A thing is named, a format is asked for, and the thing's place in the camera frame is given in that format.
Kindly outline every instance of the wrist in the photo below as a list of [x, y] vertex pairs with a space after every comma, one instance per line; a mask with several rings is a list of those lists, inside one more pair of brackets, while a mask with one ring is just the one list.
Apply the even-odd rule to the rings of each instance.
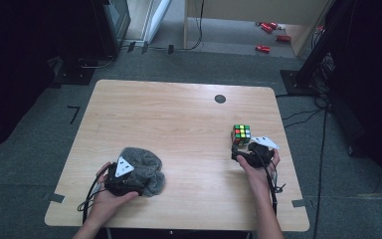
[[83, 226], [87, 227], [88, 229], [92, 231], [99, 231], [102, 225], [103, 224], [101, 222], [98, 222], [97, 220], [94, 220], [93, 218], [88, 218], [85, 221], [85, 224]]
[[253, 193], [257, 203], [271, 203], [270, 190], [268, 188], [258, 188]]

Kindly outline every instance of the small black device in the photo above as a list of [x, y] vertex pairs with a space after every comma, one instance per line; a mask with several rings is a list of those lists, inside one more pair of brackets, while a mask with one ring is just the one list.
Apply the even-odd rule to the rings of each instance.
[[260, 168], [269, 165], [273, 155], [275, 155], [273, 150], [269, 150], [268, 147], [256, 142], [248, 144], [248, 151], [239, 151], [236, 145], [232, 145], [231, 158], [238, 161], [237, 156], [241, 155], [251, 167]]
[[117, 163], [114, 162], [107, 169], [107, 177], [104, 181], [104, 188], [115, 196], [123, 196], [128, 192], [136, 191], [138, 195], [142, 195], [144, 187], [146, 185], [141, 183], [132, 183], [128, 181], [128, 178], [132, 174], [129, 172], [122, 176], [116, 176]]

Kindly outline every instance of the red item on floor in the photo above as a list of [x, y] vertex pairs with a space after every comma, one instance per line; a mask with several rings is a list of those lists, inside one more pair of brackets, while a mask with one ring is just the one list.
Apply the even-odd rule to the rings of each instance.
[[273, 28], [273, 30], [278, 28], [278, 23], [268, 23], [268, 25]]
[[270, 47], [263, 46], [263, 45], [257, 45], [256, 46], [256, 51], [263, 52], [263, 53], [269, 53], [270, 52]]
[[265, 30], [267, 33], [271, 34], [271, 32], [273, 31], [273, 28], [271, 26], [269, 26], [269, 24], [267, 23], [262, 23], [260, 25], [260, 27]]
[[290, 36], [287, 35], [277, 35], [276, 41], [278, 42], [290, 42]]

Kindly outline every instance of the forearm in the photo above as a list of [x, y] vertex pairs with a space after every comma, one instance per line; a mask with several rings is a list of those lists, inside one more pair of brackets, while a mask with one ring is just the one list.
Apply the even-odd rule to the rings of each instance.
[[257, 234], [259, 239], [284, 238], [268, 191], [256, 195], [256, 210], [258, 217]]
[[96, 237], [100, 227], [101, 225], [98, 223], [86, 220], [73, 239], [93, 239]]

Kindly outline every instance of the gray fluffy object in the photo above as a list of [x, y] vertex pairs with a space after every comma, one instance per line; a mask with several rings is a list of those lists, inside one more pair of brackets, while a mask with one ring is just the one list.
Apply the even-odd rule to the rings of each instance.
[[154, 153], [138, 147], [126, 147], [120, 155], [134, 167], [128, 182], [145, 185], [148, 181], [142, 193], [144, 196], [151, 197], [160, 193], [165, 177], [160, 171], [162, 161]]

